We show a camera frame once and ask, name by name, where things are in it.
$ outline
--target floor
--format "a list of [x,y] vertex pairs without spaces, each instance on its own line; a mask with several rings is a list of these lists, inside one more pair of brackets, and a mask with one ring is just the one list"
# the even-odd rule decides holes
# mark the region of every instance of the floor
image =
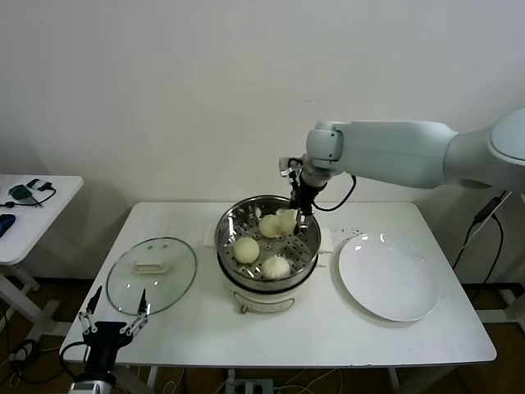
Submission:
[[[62,300],[56,313],[56,318],[71,321],[82,300],[89,290],[89,285],[79,284],[48,284],[44,283],[40,291],[31,293],[30,298],[39,306],[51,298]],[[476,298],[478,308],[500,308],[504,306],[501,298],[494,291],[482,291]],[[456,369],[442,378],[423,394],[524,394],[525,393],[525,337],[518,326],[514,324],[492,324],[486,326],[492,341],[498,350],[498,359],[489,364],[464,366]],[[9,323],[11,346],[22,341],[30,325],[20,315],[16,314]],[[0,364],[7,355],[5,330],[0,333]],[[42,340],[43,348],[60,346],[60,338],[45,337]],[[79,365],[72,365],[74,372],[80,370]],[[25,371],[25,377],[31,380],[40,380],[53,375],[59,370],[57,352],[43,355],[37,362]],[[148,368],[132,369],[144,381],[148,377]],[[404,369],[399,372],[401,382],[418,369]],[[289,369],[238,369],[237,378],[273,378],[274,385],[281,386],[294,377],[300,370]],[[290,385],[306,386],[315,378],[319,378],[327,370],[309,370],[301,373]],[[0,382],[10,375],[7,365],[0,368]],[[177,381],[182,369],[160,369],[156,392],[162,394],[214,394],[225,380],[226,371],[223,369],[186,369],[176,392],[172,392],[173,384],[163,392],[166,382]],[[65,373],[51,382],[31,385],[17,383],[16,378],[8,379],[0,386],[0,393],[59,393],[67,392],[71,379]],[[384,369],[342,369],[333,371],[326,377],[313,383],[309,389],[316,394],[336,393],[377,393],[384,394],[391,391],[390,380]],[[283,394],[298,394],[302,389],[290,387],[282,389]]]

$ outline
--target robotic arm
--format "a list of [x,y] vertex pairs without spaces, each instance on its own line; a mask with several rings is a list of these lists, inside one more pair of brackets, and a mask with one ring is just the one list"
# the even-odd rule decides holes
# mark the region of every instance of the robotic arm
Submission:
[[431,189],[442,184],[525,191],[525,109],[493,129],[456,133],[432,121],[321,121],[302,158],[281,158],[292,185],[298,228],[312,219],[312,203],[342,172],[396,185]]

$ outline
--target cable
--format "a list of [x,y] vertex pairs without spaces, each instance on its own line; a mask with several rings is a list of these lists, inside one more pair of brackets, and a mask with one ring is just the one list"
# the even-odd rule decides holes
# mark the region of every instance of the cable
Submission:
[[301,370],[301,372],[297,373],[292,379],[288,379],[286,382],[282,383],[282,386],[286,386],[289,383],[293,382],[296,378],[301,376],[301,374],[303,374],[304,371],[306,371],[306,369]]
[[7,382],[9,379],[11,379],[14,374],[14,372],[11,372],[4,379],[0,380],[0,387],[3,386],[4,383]]
[[341,394],[343,392],[343,374],[340,369],[337,369],[337,372],[339,373],[339,390],[337,390],[337,394]]
[[472,236],[470,238],[468,238],[468,241],[467,243],[461,248],[461,250],[464,250],[467,245],[470,243],[470,241],[477,235],[477,233],[486,225],[486,223],[491,220],[491,216],[495,213],[495,211],[498,210],[498,208],[507,200],[508,197],[510,197],[512,195],[512,191],[506,191],[504,192],[504,194],[506,193],[506,195],[503,197],[503,199],[499,199],[499,203],[491,210],[491,212],[486,215],[485,217],[485,220],[482,221],[482,224],[480,225],[480,227],[472,234]]
[[40,349],[40,352],[41,353],[49,353],[51,351],[57,351],[57,350],[60,350],[60,346],[57,346],[57,347],[50,347],[48,349]]
[[312,386],[317,380],[321,380],[323,379],[325,376],[329,375],[330,373],[334,372],[335,369],[331,369],[330,371],[324,373],[323,375],[321,375],[319,378],[315,378],[314,380],[312,380],[305,388],[303,388],[303,390],[301,390],[300,392],[298,392],[297,394],[301,394],[302,392],[306,392],[308,391],[308,389],[310,388],[310,386]]
[[312,205],[315,208],[317,208],[317,209],[319,209],[320,211],[323,211],[323,212],[332,212],[332,211],[335,211],[336,209],[341,208],[341,206],[346,202],[346,200],[350,198],[350,196],[354,192],[355,186],[358,184],[358,178],[356,178],[354,175],[352,175],[350,177],[352,178],[353,185],[350,188],[349,192],[346,194],[346,196],[342,199],[342,201],[340,203],[338,203],[335,207],[332,207],[332,208],[321,208],[315,202],[312,203]]
[[273,389],[274,390],[283,390],[285,388],[302,388],[303,390],[301,392],[306,391],[306,392],[309,392],[310,394],[315,394],[315,392],[313,392],[309,388],[306,388],[305,386],[300,386],[299,384],[289,384],[289,385],[286,385],[286,386],[274,387]]
[[176,389],[179,387],[179,384],[180,384],[180,382],[182,381],[182,378],[184,377],[184,372],[185,372],[185,371],[186,371],[186,368],[183,368],[183,369],[182,369],[182,373],[180,374],[179,379],[177,380],[177,383],[173,382],[172,380],[166,382],[166,384],[165,384],[164,387],[162,388],[162,394],[167,394],[167,391],[166,391],[166,390],[167,390],[167,388],[168,388],[170,385],[172,385],[172,384],[174,384],[175,386],[173,387],[173,390],[171,390],[171,391],[169,392],[169,394],[175,394]]
[[458,380],[461,383],[461,385],[463,386],[463,388],[467,391],[467,393],[468,394],[473,394],[472,390],[470,388],[468,388],[467,383],[465,383],[465,381],[461,378],[461,375],[459,374],[459,372],[458,371],[454,371],[454,373],[456,374],[456,377],[458,378]]
[[[491,216],[495,214],[495,211],[497,211],[500,206],[511,196],[511,191],[504,191],[499,197],[494,197],[489,201],[474,217],[474,220],[472,221],[472,224],[468,228],[467,236],[465,237],[465,241],[463,242],[463,246],[458,250],[458,253],[456,254],[456,259],[454,261],[454,264],[452,265],[452,269],[455,269],[458,265],[459,259],[463,255],[463,251],[465,248],[470,244],[470,242],[474,239],[474,237],[477,235],[477,233],[487,224],[487,222],[491,219]],[[477,230],[470,236],[470,232],[473,230],[474,226],[476,226],[478,223],[481,223],[480,226],[477,228]]]
[[57,193],[57,189],[53,189],[52,187],[50,187],[48,190],[52,190],[52,193],[48,197],[43,199],[42,201],[36,201],[31,204],[18,204],[14,201],[7,201],[6,203],[0,204],[0,207],[6,207],[6,208],[13,208],[15,206],[16,207],[34,207],[35,205],[41,205],[45,203],[46,201],[48,201],[49,199],[51,199]]
[[[500,245],[498,246],[498,252],[496,253],[496,255],[494,257],[494,261],[492,262],[491,269],[489,269],[489,272],[486,275],[485,280],[483,281],[482,285],[486,284],[488,282],[489,278],[491,277],[492,272],[494,271],[495,265],[498,263],[498,260],[500,259],[501,250],[503,249],[503,243],[504,243],[504,239],[505,239],[503,226],[501,226],[500,220],[498,219],[498,217],[495,214],[492,214],[491,218],[494,219],[494,221],[498,225],[498,228],[500,229]],[[476,298],[476,296],[479,294],[480,290],[481,289],[477,289],[477,291],[474,293],[474,295],[470,299],[471,301],[473,301],[474,298]]]
[[[6,321],[6,347],[7,347],[7,358],[6,361],[2,363],[2,366],[4,366],[7,362],[9,362],[9,355],[11,354],[11,344],[9,342],[9,320],[7,320],[7,313],[6,309],[4,308],[3,304],[0,302],[0,309],[2,309],[2,317]],[[7,380],[9,380],[13,376],[14,372],[9,373],[6,377],[4,377],[2,380],[0,380],[0,387],[3,386]]]
[[472,222],[470,227],[468,228],[468,231],[467,231],[467,235],[465,236],[465,241],[463,241],[463,246],[462,248],[459,250],[459,253],[458,253],[458,257],[456,257],[456,261],[454,261],[454,264],[452,265],[452,269],[455,270],[456,269],[456,266],[458,265],[459,263],[459,260],[461,259],[461,256],[463,255],[463,252],[465,251],[465,246],[467,245],[467,242],[468,242],[468,238],[470,238],[470,233],[472,232],[472,230],[474,229],[474,227],[476,226],[477,223],[475,222]]
[[[18,378],[16,383],[13,383],[13,378]],[[18,377],[17,375],[11,375],[11,378],[9,379],[9,388],[17,388],[21,381],[22,379],[20,379],[20,377]]]
[[219,394],[219,391],[224,387],[225,384],[226,384],[226,380],[224,382],[222,382],[221,386],[219,386],[219,388],[217,389],[215,394]]
[[6,348],[7,356],[11,354],[11,343],[9,341],[9,320],[7,319],[7,312],[3,304],[0,302],[0,309],[2,309],[2,317],[6,321]]
[[[31,340],[25,340],[21,342],[19,345],[11,349],[11,343],[10,343],[10,338],[9,338],[9,320],[7,320],[6,309],[1,303],[0,303],[0,309],[2,310],[2,316],[6,322],[5,331],[6,331],[7,353],[9,355],[16,355],[20,351],[25,352],[25,358],[22,361],[17,360],[16,357],[13,357],[12,360],[10,360],[10,357],[7,358],[7,362],[12,369],[12,373],[8,374],[3,380],[0,381],[0,386],[2,386],[8,379],[12,379],[14,375],[18,376],[18,378],[20,378],[22,382],[29,383],[29,384],[42,384],[42,383],[50,382],[54,378],[58,378],[60,375],[62,375],[62,373],[65,370],[73,378],[75,378],[75,375],[71,373],[71,371],[69,371],[69,369],[67,368],[66,362],[63,360],[63,356],[66,350],[72,348],[73,346],[84,345],[84,342],[73,342],[64,348],[62,353],[59,355],[62,368],[58,372],[56,372],[54,375],[48,378],[45,378],[43,380],[39,380],[39,381],[30,380],[26,378],[24,375],[22,375],[22,370],[30,367],[39,358],[40,354],[46,355],[46,354],[51,353],[52,351],[58,350],[59,348],[40,350],[37,342],[31,341]],[[26,349],[27,346],[32,346],[31,351],[29,353]]]
[[76,375],[70,371],[69,368],[67,368],[66,361],[64,360],[64,354],[66,351],[68,351],[70,348],[80,345],[85,345],[86,343],[83,341],[78,342],[72,342],[64,347],[62,351],[60,352],[60,355],[58,355],[58,359],[60,360],[60,364],[62,365],[62,371],[66,371],[66,373],[73,378],[73,380],[76,379]]

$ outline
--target power cord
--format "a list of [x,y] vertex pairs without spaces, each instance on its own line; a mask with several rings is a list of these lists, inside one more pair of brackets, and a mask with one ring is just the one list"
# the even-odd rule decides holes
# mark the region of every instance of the power cord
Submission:
[[[494,261],[492,262],[491,268],[489,269],[489,272],[486,275],[485,280],[483,281],[482,285],[484,285],[484,284],[486,284],[488,282],[489,278],[491,277],[492,272],[494,271],[494,268],[495,268],[496,264],[498,263],[498,260],[500,259],[501,250],[503,249],[503,244],[504,244],[503,226],[501,225],[501,222],[498,219],[498,217],[495,215],[495,211],[507,200],[508,197],[510,197],[511,194],[512,194],[511,192],[504,191],[503,193],[501,193],[500,196],[494,197],[493,199],[491,199],[491,201],[489,201],[476,214],[476,216],[474,217],[474,220],[472,221],[470,227],[467,230],[467,235],[465,236],[465,240],[463,241],[463,246],[459,250],[458,256],[456,257],[456,260],[454,261],[454,264],[452,265],[452,269],[453,270],[457,267],[457,265],[459,263],[459,260],[461,259],[461,256],[463,255],[463,252],[465,251],[465,248],[470,243],[470,241],[473,239],[473,237],[476,236],[476,234],[485,226],[485,224],[490,219],[493,219],[496,222],[496,224],[498,225],[498,229],[500,230],[500,243],[498,245],[498,251],[496,253]],[[478,225],[478,224],[480,225],[479,228],[472,235],[470,235],[471,232],[473,231],[474,227],[476,225]],[[470,299],[471,301],[473,301],[474,298],[476,298],[476,296],[478,295],[479,291],[480,290],[477,290],[474,293],[474,295]]]
[[[55,378],[58,378],[64,371],[67,371],[72,378],[76,378],[76,376],[67,368],[66,362],[64,361],[64,354],[67,350],[74,346],[80,346],[84,345],[84,342],[73,342],[69,345],[65,346],[62,352],[59,354],[60,363],[62,365],[61,369],[57,371],[52,376],[35,381],[32,379],[27,378],[22,374],[22,372],[25,369],[28,369],[31,367],[37,360],[40,359],[42,355],[48,355],[52,353],[55,350],[58,350],[59,348],[53,348],[53,349],[40,349],[39,344],[36,341],[32,340],[25,340],[18,344],[17,346],[11,348],[11,341],[9,337],[9,320],[7,319],[7,313],[4,306],[0,303],[0,309],[2,310],[2,317],[5,320],[5,332],[6,332],[6,345],[7,345],[7,362],[9,366],[11,367],[11,373],[9,373],[5,378],[0,380],[0,387],[7,382],[7,380],[11,379],[14,375],[18,376],[22,382],[28,383],[28,384],[43,384],[52,381]],[[23,360],[17,360],[16,355],[23,352],[25,354],[25,357]]]
[[[485,280],[483,281],[482,285],[484,285],[484,284],[486,284],[488,282],[489,278],[492,275],[492,272],[494,271],[495,265],[498,263],[498,260],[500,259],[501,250],[503,249],[503,243],[504,243],[504,238],[505,238],[505,235],[504,235],[504,232],[503,232],[503,226],[501,226],[501,222],[498,219],[498,217],[495,215],[495,213],[491,215],[491,218],[494,219],[494,221],[496,222],[496,224],[498,225],[498,228],[500,230],[500,244],[498,246],[498,252],[495,255],[494,261],[492,262],[491,269],[489,269],[489,272],[486,275]],[[470,299],[471,301],[474,301],[476,296],[479,294],[480,290],[481,289],[477,289],[476,290],[476,292],[474,293],[474,295]]]
[[53,188],[52,186],[49,186],[45,190],[51,190],[52,193],[48,197],[43,199],[42,201],[35,201],[34,203],[31,203],[31,204],[19,204],[19,203],[16,203],[15,201],[7,201],[6,203],[0,204],[0,207],[14,208],[14,207],[34,207],[36,205],[42,205],[43,203],[51,199],[57,193],[57,189]]
[[461,385],[463,386],[463,388],[467,391],[467,393],[468,394],[473,394],[472,390],[470,388],[468,388],[467,383],[465,383],[465,381],[461,378],[461,375],[459,374],[459,372],[458,371],[454,371],[454,373],[456,374],[456,377],[458,378],[458,380],[461,383]]
[[350,176],[352,178],[352,187],[350,188],[349,192],[346,194],[346,196],[341,200],[340,203],[338,203],[335,207],[331,207],[331,208],[321,208],[319,205],[317,205],[315,202],[313,203],[313,206],[317,209],[319,209],[320,211],[323,211],[323,212],[333,212],[335,211],[336,209],[339,209],[343,206],[343,204],[350,198],[350,196],[352,195],[352,193],[354,192],[354,189],[355,189],[355,186],[357,186],[358,184],[358,178],[356,178],[354,175]]
[[[175,391],[179,387],[180,382],[182,382],[182,378],[184,377],[185,371],[186,371],[186,368],[183,368],[182,373],[180,373],[180,376],[177,379],[176,383],[172,380],[167,381],[164,387],[162,388],[162,394],[175,394]],[[169,389],[169,386],[171,385],[173,385],[173,388],[168,393],[167,390]]]

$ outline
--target black cable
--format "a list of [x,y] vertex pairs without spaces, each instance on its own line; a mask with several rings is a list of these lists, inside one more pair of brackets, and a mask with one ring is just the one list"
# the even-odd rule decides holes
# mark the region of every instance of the black cable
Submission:
[[7,201],[6,203],[0,204],[0,207],[6,207],[6,208],[13,208],[15,206],[16,207],[34,207],[36,205],[41,205],[45,203],[46,201],[48,201],[49,199],[51,199],[57,193],[57,189],[49,188],[48,190],[52,190],[52,193],[48,197],[43,199],[42,201],[37,201],[32,204],[18,204],[14,201]]
[[44,383],[50,382],[53,379],[58,378],[60,375],[62,375],[62,373],[64,371],[66,371],[73,378],[73,380],[75,380],[76,379],[76,375],[74,373],[72,373],[67,368],[66,361],[64,360],[64,354],[70,348],[75,347],[75,346],[80,346],[80,345],[85,345],[85,342],[81,342],[81,341],[79,341],[79,342],[72,342],[69,345],[67,345],[66,347],[64,347],[64,349],[62,349],[62,352],[60,352],[60,354],[59,354],[59,360],[60,360],[60,364],[61,364],[62,367],[55,374],[51,375],[48,378],[42,379],[42,380],[35,381],[35,380],[28,379],[27,377],[25,377],[22,374],[22,369],[27,368],[27,367],[18,368],[16,364],[13,364],[13,363],[9,363],[9,364],[10,364],[11,368],[13,369],[14,373],[16,373],[16,375],[21,379],[21,381],[25,382],[25,383],[28,383],[28,384],[44,384]]
[[[500,259],[501,250],[503,249],[503,243],[504,243],[504,238],[505,238],[504,231],[503,231],[503,226],[501,226],[501,222],[498,219],[498,217],[495,215],[495,213],[492,214],[491,218],[494,219],[494,221],[498,225],[498,228],[500,229],[500,245],[498,246],[498,252],[496,253],[496,255],[494,257],[494,261],[492,262],[491,269],[489,269],[489,272],[486,275],[485,280],[483,281],[482,285],[484,285],[484,284],[486,284],[488,282],[489,278],[492,275],[492,272],[494,271],[495,265],[498,263],[498,260]],[[474,295],[470,299],[471,301],[473,301],[474,298],[476,298],[476,296],[479,294],[480,290],[481,289],[478,289],[474,293]]]
[[11,372],[4,379],[0,380],[0,387],[3,386],[3,384],[7,382],[9,379],[11,379],[11,376],[13,376],[14,374],[15,374],[14,372]]
[[332,208],[321,208],[316,203],[313,203],[313,206],[315,208],[319,209],[320,211],[323,211],[323,212],[332,212],[332,211],[335,211],[336,209],[341,208],[341,206],[346,202],[346,200],[350,198],[350,196],[354,192],[355,186],[358,184],[358,179],[354,175],[352,175],[351,177],[352,177],[353,185],[350,188],[350,191],[346,194],[346,196],[343,198],[343,200],[340,203],[338,203],[335,207],[332,207]]
[[85,345],[85,342],[78,341],[78,342],[72,342],[64,347],[59,355],[60,364],[62,365],[62,371],[66,371],[69,376],[73,378],[73,380],[76,379],[76,375],[70,371],[69,368],[67,368],[66,361],[64,360],[64,354],[72,347]]
[[11,354],[11,342],[9,341],[9,320],[7,320],[7,311],[3,304],[0,302],[0,309],[2,309],[2,317],[6,321],[6,348],[7,356]]
[[465,251],[465,245],[468,242],[468,238],[470,238],[470,233],[473,231],[474,226],[476,226],[476,221],[472,222],[470,227],[467,230],[467,235],[465,236],[465,241],[463,241],[463,245],[461,246],[461,250],[459,251],[458,257],[456,257],[456,261],[454,261],[454,264],[452,264],[452,269],[455,270],[456,266],[459,263],[459,260],[461,259],[461,256],[463,255],[463,252]]
[[[2,309],[2,317],[3,317],[3,319],[6,321],[6,327],[5,327],[6,347],[7,347],[7,357],[9,357],[9,355],[11,354],[11,344],[9,342],[9,325],[8,325],[9,324],[9,320],[7,320],[7,312],[6,312],[6,309],[4,308],[4,306],[3,306],[3,304],[1,302],[0,302],[0,309]],[[5,382],[7,382],[7,380],[9,380],[11,378],[11,376],[13,376],[13,374],[14,374],[14,372],[9,373],[5,378],[0,380],[0,387],[3,386],[3,384]]]
[[[13,374],[16,374],[21,379],[22,382],[29,383],[29,384],[43,384],[43,383],[50,382],[53,379],[58,378],[60,375],[62,375],[62,373],[64,371],[66,371],[73,379],[76,378],[76,376],[67,368],[66,361],[64,360],[64,354],[66,353],[67,350],[69,350],[70,348],[72,348],[74,346],[85,345],[85,342],[81,342],[81,341],[79,341],[79,342],[72,342],[69,345],[64,347],[62,352],[59,354],[59,360],[60,360],[60,364],[61,364],[62,367],[54,375],[52,375],[52,376],[50,376],[48,378],[45,378],[43,380],[39,380],[39,381],[35,381],[35,380],[31,380],[31,379],[26,378],[22,374],[22,370],[29,368],[36,360],[39,359],[40,355],[49,354],[49,353],[51,353],[51,351],[40,352],[39,348],[38,348],[38,343],[35,342],[35,341],[31,341],[31,340],[23,341],[19,345],[17,345],[14,348],[12,348],[12,350],[11,350],[11,342],[10,342],[10,338],[9,338],[9,320],[7,320],[6,309],[4,308],[2,303],[0,303],[0,309],[2,310],[2,317],[4,318],[4,320],[6,322],[5,332],[6,332],[7,356],[9,357],[9,355],[11,353],[15,353],[16,354],[16,353],[18,353],[21,350],[25,352],[25,358],[24,358],[23,361],[21,361],[21,362],[18,361],[18,360],[9,361],[8,365],[11,367],[13,372],[9,373],[4,379],[0,380],[0,387],[8,379],[10,379]],[[33,349],[31,350],[31,352],[29,354],[28,354],[28,351],[25,348],[26,345],[31,345],[33,347]]]
[[467,383],[465,383],[465,381],[461,378],[461,375],[458,373],[458,371],[454,371],[454,373],[456,374],[456,377],[458,378],[458,380],[461,383],[461,385],[463,386],[463,388],[467,391],[467,393],[468,394],[473,394],[472,390],[470,388],[468,388]]

